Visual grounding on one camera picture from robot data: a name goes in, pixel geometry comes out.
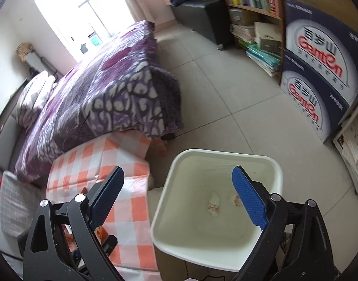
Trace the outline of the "tissue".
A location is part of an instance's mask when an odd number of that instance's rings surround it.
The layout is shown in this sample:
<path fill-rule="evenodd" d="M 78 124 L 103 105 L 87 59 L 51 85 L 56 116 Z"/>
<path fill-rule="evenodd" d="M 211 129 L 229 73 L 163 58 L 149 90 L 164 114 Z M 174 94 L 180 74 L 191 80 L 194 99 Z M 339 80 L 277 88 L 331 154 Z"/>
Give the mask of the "tissue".
<path fill-rule="evenodd" d="M 240 196 L 237 193 L 232 193 L 229 197 L 229 203 L 234 207 L 242 206 Z"/>
<path fill-rule="evenodd" d="M 217 193 L 211 192 L 207 202 L 207 211 L 213 217 L 217 217 L 220 211 L 220 197 Z"/>

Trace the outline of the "white plastic trash bin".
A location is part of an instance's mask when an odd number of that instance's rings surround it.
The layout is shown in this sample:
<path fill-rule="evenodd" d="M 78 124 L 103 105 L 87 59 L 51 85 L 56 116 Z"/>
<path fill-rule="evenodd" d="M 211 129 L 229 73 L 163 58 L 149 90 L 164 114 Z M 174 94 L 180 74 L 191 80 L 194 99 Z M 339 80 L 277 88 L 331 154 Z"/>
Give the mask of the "white plastic trash bin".
<path fill-rule="evenodd" d="M 185 150 L 170 166 L 151 222 L 154 246 L 196 265 L 239 271 L 262 231 L 233 186 L 237 166 L 269 192 L 282 192 L 282 169 L 270 157 Z"/>

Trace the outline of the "orange white checkered tablecloth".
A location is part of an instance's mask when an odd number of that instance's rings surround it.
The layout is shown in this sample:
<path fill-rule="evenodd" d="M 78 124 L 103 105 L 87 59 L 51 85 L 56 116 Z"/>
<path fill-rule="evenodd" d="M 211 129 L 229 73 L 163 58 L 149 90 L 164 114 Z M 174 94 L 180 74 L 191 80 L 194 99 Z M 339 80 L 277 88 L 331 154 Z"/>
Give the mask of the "orange white checkered tablecloth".
<path fill-rule="evenodd" d="M 124 184 L 103 224 L 118 240 L 109 258 L 119 267 L 156 271 L 147 197 L 149 146 L 138 131 L 108 133 L 81 144 L 54 160 L 45 196 L 53 204 L 68 202 L 120 167 Z"/>

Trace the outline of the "white shelf with papers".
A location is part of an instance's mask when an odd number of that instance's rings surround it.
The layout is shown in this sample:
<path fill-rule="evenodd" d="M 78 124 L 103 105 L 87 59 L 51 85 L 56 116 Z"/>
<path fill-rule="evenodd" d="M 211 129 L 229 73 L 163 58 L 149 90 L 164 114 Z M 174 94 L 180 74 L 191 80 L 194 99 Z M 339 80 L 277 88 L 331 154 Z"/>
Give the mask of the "white shelf with papers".
<path fill-rule="evenodd" d="M 332 140 L 340 154 L 358 195 L 358 103 L 354 110 L 341 123 L 339 132 Z"/>

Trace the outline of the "dark grey bed headboard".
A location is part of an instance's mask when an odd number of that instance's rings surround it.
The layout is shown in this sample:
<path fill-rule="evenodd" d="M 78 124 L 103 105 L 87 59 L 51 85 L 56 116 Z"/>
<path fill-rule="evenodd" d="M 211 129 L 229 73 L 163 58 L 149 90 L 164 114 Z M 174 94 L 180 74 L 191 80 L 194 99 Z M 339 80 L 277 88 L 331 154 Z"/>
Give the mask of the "dark grey bed headboard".
<path fill-rule="evenodd" d="M 17 101 L 28 84 L 26 79 L 10 97 L 0 114 L 0 171 L 14 172 L 15 163 L 25 141 L 26 132 L 17 123 L 15 114 Z"/>

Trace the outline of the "lower blue Ganten box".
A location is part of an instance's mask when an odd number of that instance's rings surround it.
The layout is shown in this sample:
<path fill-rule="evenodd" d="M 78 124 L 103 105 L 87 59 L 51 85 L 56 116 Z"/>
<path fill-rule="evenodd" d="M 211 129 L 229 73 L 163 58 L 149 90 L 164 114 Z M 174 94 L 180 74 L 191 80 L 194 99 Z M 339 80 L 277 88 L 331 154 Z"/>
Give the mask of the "lower blue Ganten box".
<path fill-rule="evenodd" d="M 305 62 L 284 51 L 281 89 L 325 142 L 337 130 L 349 104 Z"/>

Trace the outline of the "folded floral quilt pillows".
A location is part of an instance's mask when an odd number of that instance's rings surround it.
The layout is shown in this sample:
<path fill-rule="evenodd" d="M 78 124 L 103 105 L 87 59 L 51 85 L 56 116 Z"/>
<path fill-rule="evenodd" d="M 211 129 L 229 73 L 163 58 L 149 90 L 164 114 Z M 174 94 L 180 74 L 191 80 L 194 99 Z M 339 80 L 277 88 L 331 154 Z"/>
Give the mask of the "folded floral quilt pillows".
<path fill-rule="evenodd" d="M 24 129 L 34 125 L 47 103 L 56 78 L 46 70 L 34 76 L 21 93 L 16 105 L 17 123 Z"/>

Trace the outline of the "purple patterned bed blanket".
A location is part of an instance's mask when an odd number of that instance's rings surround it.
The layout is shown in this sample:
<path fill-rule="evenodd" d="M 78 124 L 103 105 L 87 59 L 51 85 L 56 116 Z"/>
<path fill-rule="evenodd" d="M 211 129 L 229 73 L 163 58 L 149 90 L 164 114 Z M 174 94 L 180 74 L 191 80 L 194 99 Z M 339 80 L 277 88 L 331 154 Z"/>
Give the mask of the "purple patterned bed blanket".
<path fill-rule="evenodd" d="M 113 131 L 156 140 L 183 129 L 179 82 L 161 67 L 154 30 L 146 20 L 132 24 L 74 66 L 39 107 L 17 109 L 27 132 L 14 167 L 20 181 L 48 175 L 60 155 Z"/>

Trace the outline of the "wooden bookshelf with books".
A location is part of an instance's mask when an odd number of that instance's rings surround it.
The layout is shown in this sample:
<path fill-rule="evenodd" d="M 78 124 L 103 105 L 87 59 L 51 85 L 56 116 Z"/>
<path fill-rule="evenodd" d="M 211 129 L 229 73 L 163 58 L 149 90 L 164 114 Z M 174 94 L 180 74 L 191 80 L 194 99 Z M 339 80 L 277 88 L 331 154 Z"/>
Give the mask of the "wooden bookshelf with books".
<path fill-rule="evenodd" d="M 280 76 L 283 63 L 283 0 L 225 0 L 230 31 L 238 48 L 246 51 L 270 77 Z"/>

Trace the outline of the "dark storage bench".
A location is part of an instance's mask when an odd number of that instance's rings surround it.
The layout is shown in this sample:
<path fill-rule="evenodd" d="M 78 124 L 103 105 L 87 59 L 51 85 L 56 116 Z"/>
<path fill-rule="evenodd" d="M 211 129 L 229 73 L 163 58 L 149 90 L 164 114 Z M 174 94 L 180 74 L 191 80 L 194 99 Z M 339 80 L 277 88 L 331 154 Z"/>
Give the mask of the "dark storage bench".
<path fill-rule="evenodd" d="M 190 0 L 171 6 L 177 22 L 192 29 L 224 50 L 232 42 L 228 8 L 221 0 Z"/>

